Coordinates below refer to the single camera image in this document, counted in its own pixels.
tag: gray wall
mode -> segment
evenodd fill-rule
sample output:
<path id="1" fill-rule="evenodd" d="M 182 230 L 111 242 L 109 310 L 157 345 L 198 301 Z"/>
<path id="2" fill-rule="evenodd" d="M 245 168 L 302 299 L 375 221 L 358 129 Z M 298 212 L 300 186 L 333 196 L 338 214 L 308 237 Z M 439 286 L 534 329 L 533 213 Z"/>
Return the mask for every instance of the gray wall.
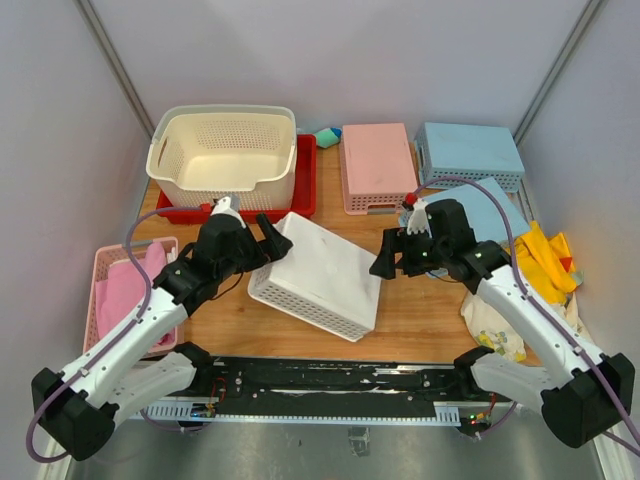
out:
<path id="1" fill-rule="evenodd" d="M 27 479 L 31 378 L 81 352 L 93 254 L 137 214 L 147 141 L 73 2 L 0 2 L 0 65 L 0 477 Z"/>
<path id="2" fill-rule="evenodd" d="M 525 139 L 545 230 L 567 232 L 598 344 L 640 366 L 640 2 L 609 2 Z M 640 423 L 640 388 L 634 398 Z"/>
<path id="3" fill-rule="evenodd" d="M 152 119 L 285 105 L 346 123 L 517 127 L 585 0 L 94 0 Z"/>

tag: robotic arm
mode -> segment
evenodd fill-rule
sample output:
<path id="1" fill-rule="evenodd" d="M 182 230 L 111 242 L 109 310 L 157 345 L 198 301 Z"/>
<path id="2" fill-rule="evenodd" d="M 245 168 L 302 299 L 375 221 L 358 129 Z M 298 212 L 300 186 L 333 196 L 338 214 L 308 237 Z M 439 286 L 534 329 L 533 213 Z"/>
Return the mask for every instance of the robotic arm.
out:
<path id="1" fill-rule="evenodd" d="M 511 398 L 539 412 L 562 442 L 579 447 L 621 420 L 582 350 L 630 412 L 631 362 L 622 354 L 608 357 L 580 337 L 534 289 L 525 296 L 514 283 L 509 255 L 495 242 L 476 241 L 460 203 L 441 200 L 427 205 L 420 199 L 405 208 L 411 211 L 407 228 L 384 231 L 380 254 L 369 272 L 390 280 L 396 269 L 412 277 L 446 268 L 451 278 L 498 311 L 545 366 L 526 367 L 504 360 L 490 348 L 476 348 L 454 362 L 469 396 L 489 391 Z M 577 346 L 569 345 L 534 301 L 575 338 Z"/>
<path id="2" fill-rule="evenodd" d="M 34 409 L 65 382 L 80 373 L 45 409 L 39 424 L 76 460 L 96 453 L 124 420 L 169 393 L 184 390 L 209 355 L 193 345 L 172 352 L 151 367 L 126 374 L 167 331 L 186 320 L 204 302 L 214 299 L 220 284 L 236 273 L 250 272 L 283 258 L 293 246 L 258 216 L 264 240 L 256 241 L 237 213 L 235 196 L 224 197 L 207 223 L 178 258 L 153 281 L 149 305 L 141 317 L 135 307 L 91 350 L 60 373 L 45 368 L 31 382 Z M 117 348 L 104 352 L 114 338 Z M 87 364 L 100 353 L 91 367 Z"/>

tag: white box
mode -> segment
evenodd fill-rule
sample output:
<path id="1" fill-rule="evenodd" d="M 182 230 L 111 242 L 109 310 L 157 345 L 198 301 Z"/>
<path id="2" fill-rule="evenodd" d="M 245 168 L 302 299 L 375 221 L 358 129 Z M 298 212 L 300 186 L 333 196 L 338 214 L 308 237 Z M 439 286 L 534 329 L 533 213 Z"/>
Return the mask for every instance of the white box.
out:
<path id="1" fill-rule="evenodd" d="M 276 228 L 293 248 L 251 274 L 251 298 L 352 342 L 372 331 L 381 282 L 369 275 L 375 255 L 293 212 Z"/>

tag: beige basket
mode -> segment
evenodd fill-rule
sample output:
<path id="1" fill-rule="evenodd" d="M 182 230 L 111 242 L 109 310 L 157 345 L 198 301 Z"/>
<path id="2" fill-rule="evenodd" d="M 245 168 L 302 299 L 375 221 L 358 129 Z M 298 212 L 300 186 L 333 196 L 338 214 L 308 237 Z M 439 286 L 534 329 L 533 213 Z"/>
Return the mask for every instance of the beige basket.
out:
<path id="1" fill-rule="evenodd" d="M 173 248 L 176 249 L 176 254 L 178 253 L 178 239 L 175 237 L 163 237 L 156 238 L 155 240 L 147 240 L 143 242 L 134 242 L 132 244 L 133 254 L 136 258 L 142 259 L 145 256 L 147 251 L 147 247 L 151 245 L 152 242 L 159 242 L 162 244 L 164 251 L 166 253 L 171 252 Z M 111 247 L 103 247 L 96 252 L 96 257 L 93 263 L 93 279 L 91 282 L 91 295 L 89 296 L 89 311 L 87 313 L 87 326 L 84 331 L 84 346 L 82 347 L 82 352 L 86 353 L 90 348 L 92 348 L 98 341 L 100 337 L 98 336 L 98 324 L 96 322 L 96 282 L 106 280 L 107 274 L 109 273 L 109 267 L 119 260 L 128 259 L 127 251 L 125 250 L 123 245 L 113 245 Z M 154 357 L 157 355 L 164 355 L 173 350 L 173 347 L 183 342 L 182 325 L 175 327 L 174 337 L 175 342 L 167 344 L 167 345 L 154 345 L 149 352 L 144 355 L 144 358 Z"/>
<path id="2" fill-rule="evenodd" d="M 285 210 L 295 184 L 291 110 L 201 105 L 169 110 L 147 156 L 147 174 L 176 207 L 235 193 L 242 210 Z"/>

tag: cream laundry basket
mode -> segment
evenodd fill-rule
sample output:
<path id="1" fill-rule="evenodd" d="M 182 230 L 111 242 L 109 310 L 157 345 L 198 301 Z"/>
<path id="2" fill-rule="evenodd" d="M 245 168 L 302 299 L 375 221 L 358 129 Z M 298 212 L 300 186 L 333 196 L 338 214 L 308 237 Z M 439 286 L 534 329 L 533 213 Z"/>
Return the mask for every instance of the cream laundry basket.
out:
<path id="1" fill-rule="evenodd" d="M 235 193 L 241 210 L 291 206 L 296 123 L 288 108 L 194 105 L 169 110 L 151 140 L 147 174 L 176 207 Z"/>

